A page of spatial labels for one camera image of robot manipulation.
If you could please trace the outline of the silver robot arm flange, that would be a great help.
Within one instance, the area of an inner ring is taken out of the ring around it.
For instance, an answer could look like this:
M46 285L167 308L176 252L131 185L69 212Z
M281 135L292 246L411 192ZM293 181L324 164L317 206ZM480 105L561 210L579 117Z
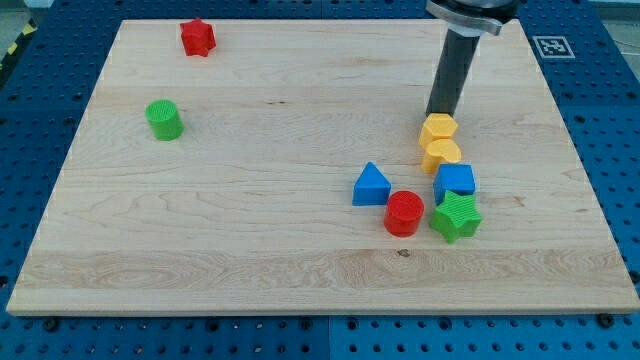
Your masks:
M427 0L425 10L462 36L497 36L520 5L520 0Z

